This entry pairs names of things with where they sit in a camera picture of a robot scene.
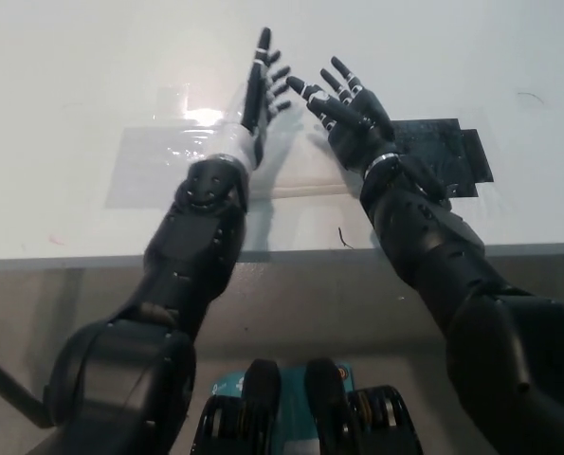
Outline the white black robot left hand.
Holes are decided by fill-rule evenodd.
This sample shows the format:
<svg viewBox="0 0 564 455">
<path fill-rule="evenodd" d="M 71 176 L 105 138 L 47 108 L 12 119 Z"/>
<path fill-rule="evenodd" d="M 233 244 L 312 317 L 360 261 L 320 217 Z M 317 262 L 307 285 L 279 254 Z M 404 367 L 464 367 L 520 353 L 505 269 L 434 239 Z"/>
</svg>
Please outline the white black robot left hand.
<svg viewBox="0 0 564 455">
<path fill-rule="evenodd" d="M 281 112 L 291 107 L 281 97 L 289 90 L 291 68 L 277 67 L 282 53 L 271 48 L 272 30 L 264 27 L 259 36 L 243 95 L 227 111 L 213 138 L 213 155 L 230 161 L 246 173 L 262 163 L 267 129 Z"/>
</svg>

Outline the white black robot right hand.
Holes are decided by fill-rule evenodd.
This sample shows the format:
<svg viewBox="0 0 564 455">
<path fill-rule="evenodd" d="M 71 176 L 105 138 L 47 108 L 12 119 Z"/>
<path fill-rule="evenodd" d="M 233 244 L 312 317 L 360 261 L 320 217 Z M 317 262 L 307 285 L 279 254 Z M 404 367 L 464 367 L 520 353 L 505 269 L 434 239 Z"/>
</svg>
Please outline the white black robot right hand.
<svg viewBox="0 0 564 455">
<path fill-rule="evenodd" d="M 384 155 L 396 153 L 393 125 L 378 97 L 352 70 L 338 57 L 331 59 L 331 65 L 342 79 L 320 70 L 330 92 L 295 76 L 288 77 L 287 84 L 324 127 L 339 164 L 364 176 Z"/>
</svg>

